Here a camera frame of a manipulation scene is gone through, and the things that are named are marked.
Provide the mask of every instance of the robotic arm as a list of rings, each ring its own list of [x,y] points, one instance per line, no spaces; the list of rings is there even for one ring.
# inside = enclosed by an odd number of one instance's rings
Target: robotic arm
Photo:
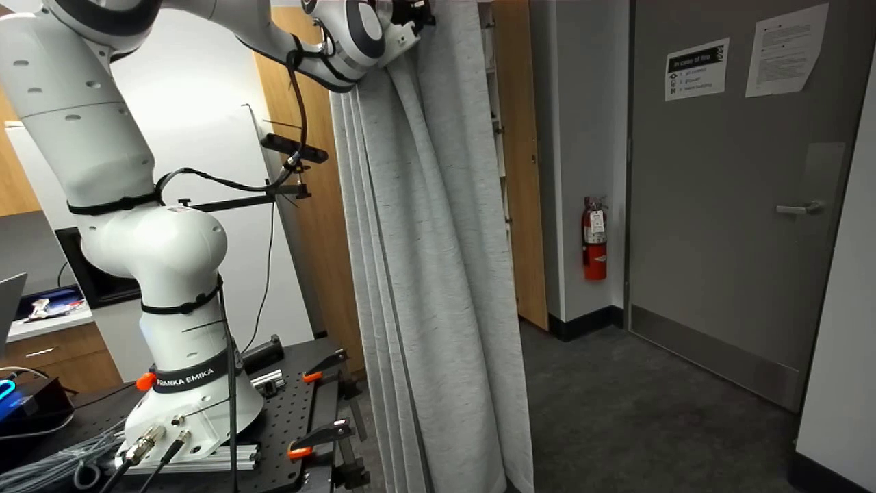
[[[390,22],[367,0],[303,0],[323,29],[323,45],[307,48],[270,22],[268,0],[44,0],[36,13],[0,12],[0,87],[55,171],[85,257],[136,280],[141,293],[138,331],[156,383],[127,413],[118,456],[138,465],[156,465],[179,435],[175,459],[207,459],[229,426],[237,434],[262,409],[229,365],[234,349],[216,278],[223,230],[193,209],[162,205],[152,153],[110,75],[112,60],[147,38],[158,8],[223,24],[249,50],[331,90],[351,90],[430,24],[426,4],[415,0]]]
[[[147,35],[158,8],[177,8],[232,30],[249,50],[289,67],[331,90],[351,90],[374,67],[407,52],[430,22],[426,4],[405,5],[403,24],[382,22],[363,0],[303,0],[323,29],[323,45],[307,48],[270,22],[270,0],[47,0],[47,8],[89,45],[122,59]]]

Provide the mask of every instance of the white wall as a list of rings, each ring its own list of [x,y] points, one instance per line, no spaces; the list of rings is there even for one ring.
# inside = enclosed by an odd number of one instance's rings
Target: white wall
[[[876,63],[826,282],[797,452],[876,490]]]
[[[628,0],[531,4],[538,96],[548,307],[575,322],[623,307]],[[607,197],[607,271],[579,280],[583,197]]]

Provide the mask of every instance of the door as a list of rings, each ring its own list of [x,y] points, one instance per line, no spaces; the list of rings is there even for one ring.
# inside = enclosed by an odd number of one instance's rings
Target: door
[[[832,0],[801,93],[745,98],[756,22],[812,0],[637,0],[633,331],[800,409],[876,34]],[[727,38],[726,93],[665,102],[667,56]]]
[[[529,0],[493,4],[504,196],[511,223],[516,315],[548,331],[541,179]]]

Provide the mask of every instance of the fire extinguisher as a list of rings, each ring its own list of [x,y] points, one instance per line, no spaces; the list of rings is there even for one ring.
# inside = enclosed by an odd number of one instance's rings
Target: fire extinguisher
[[[579,215],[579,274],[586,282],[601,282],[604,271],[604,204],[596,197],[586,197]]]

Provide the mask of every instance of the curtain fold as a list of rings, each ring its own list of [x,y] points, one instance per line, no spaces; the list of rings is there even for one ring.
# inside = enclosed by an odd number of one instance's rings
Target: curtain fold
[[[529,400],[477,4],[333,96],[386,490],[534,490]]]

